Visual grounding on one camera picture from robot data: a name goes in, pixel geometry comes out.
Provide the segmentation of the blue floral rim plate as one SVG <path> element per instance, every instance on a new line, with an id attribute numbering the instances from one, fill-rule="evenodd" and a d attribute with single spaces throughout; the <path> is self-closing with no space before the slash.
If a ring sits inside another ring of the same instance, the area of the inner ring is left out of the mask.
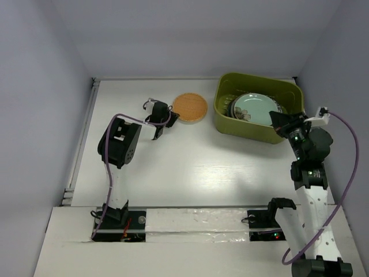
<path id="1" fill-rule="evenodd" d="M 277 112 L 287 114 L 287 110 L 275 98 L 272 99 L 277 106 Z"/>

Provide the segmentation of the orange woven pattern plate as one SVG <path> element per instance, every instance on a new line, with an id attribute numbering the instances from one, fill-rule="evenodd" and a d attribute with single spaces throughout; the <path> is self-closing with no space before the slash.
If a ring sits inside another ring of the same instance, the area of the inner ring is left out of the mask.
<path id="1" fill-rule="evenodd" d="M 175 98 L 172 104 L 173 112 L 179 114 L 184 122 L 197 122 L 208 112 L 207 101 L 197 93 L 183 93 Z"/>

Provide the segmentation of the mint green flower plate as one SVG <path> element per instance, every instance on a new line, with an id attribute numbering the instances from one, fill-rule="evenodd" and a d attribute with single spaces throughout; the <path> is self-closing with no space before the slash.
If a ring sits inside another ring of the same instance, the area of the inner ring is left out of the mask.
<path id="1" fill-rule="evenodd" d="M 277 112 L 277 106 L 272 98 L 253 92 L 243 94 L 235 100 L 235 119 L 265 126 L 272 124 L 269 112 Z"/>

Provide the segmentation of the dark teal blossom plate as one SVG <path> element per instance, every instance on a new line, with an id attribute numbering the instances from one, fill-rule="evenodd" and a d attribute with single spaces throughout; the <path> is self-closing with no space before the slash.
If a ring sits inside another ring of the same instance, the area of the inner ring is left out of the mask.
<path id="1" fill-rule="evenodd" d="M 233 116 L 232 116 L 232 104 L 233 104 L 233 101 L 231 101 L 230 103 L 229 103 L 229 105 L 227 106 L 227 109 L 226 109 L 226 116 L 227 117 L 230 117 L 230 118 L 232 118 Z"/>

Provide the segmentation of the grey deer plate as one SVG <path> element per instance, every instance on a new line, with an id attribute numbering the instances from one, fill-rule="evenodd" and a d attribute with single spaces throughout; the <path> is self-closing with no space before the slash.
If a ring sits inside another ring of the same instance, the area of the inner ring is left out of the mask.
<path id="1" fill-rule="evenodd" d="M 230 103 L 229 105 L 229 114 L 232 118 L 235 118 L 235 114 L 234 114 L 234 105 L 235 105 L 235 99 Z"/>

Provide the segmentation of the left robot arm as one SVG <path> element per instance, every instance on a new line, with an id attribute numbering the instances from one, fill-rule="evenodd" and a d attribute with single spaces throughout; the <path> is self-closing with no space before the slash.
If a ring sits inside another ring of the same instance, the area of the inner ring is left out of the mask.
<path id="1" fill-rule="evenodd" d="M 153 139 L 157 140 L 163 129 L 171 128 L 180 117 L 172 106 L 152 98 L 143 104 L 143 109 L 150 112 L 144 120 L 121 113 L 114 115 L 98 143 L 97 152 L 107 173 L 108 193 L 101 210 L 91 212 L 97 224 L 95 230 L 122 229 L 128 225 L 129 198 L 123 167 L 133 160 L 142 127 L 153 127 Z"/>

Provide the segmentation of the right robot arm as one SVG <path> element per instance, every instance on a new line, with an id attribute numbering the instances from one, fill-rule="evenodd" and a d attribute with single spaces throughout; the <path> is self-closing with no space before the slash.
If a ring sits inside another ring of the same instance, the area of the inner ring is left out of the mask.
<path id="1" fill-rule="evenodd" d="M 328 122 L 328 111 L 322 108 L 317 118 L 304 113 L 269 113 L 272 127 L 289 141 L 296 160 L 291 164 L 291 179 L 298 195 L 303 219 L 290 199 L 270 201 L 265 219 L 280 226 L 289 245 L 292 276 L 352 276 L 353 268 L 336 245 L 330 222 L 337 209 L 329 210 L 328 181 L 324 160 L 330 154 L 331 135 L 321 125 Z"/>

